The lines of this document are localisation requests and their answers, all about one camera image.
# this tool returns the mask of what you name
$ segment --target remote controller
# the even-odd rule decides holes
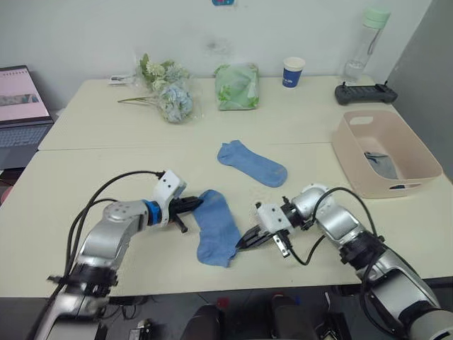
[[[398,94],[387,86],[387,82],[374,86],[347,86],[343,82],[335,88],[335,97],[340,105],[376,101],[393,103],[398,98]]]

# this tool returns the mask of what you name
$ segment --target blue paper cup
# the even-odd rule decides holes
[[[299,57],[289,57],[283,60],[283,86],[296,87],[305,66],[305,60]]]

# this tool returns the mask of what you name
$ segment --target laptop keyboard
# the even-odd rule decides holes
[[[0,147],[21,147],[37,144],[47,131],[48,125],[0,129]]]

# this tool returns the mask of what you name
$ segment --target plastic bottle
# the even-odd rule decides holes
[[[359,44],[343,71],[345,81],[355,83],[360,78],[389,17],[388,11],[375,8],[365,10]]]

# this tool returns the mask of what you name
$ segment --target light blue sock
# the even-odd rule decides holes
[[[198,261],[226,268],[236,255],[236,244],[241,234],[221,193],[208,190],[200,198],[203,203],[193,211],[200,227]]]
[[[231,165],[265,186],[272,188],[281,186],[288,177],[288,171],[283,165],[259,154],[254,154],[238,140],[223,143],[219,154],[217,154],[217,159],[223,165]]]

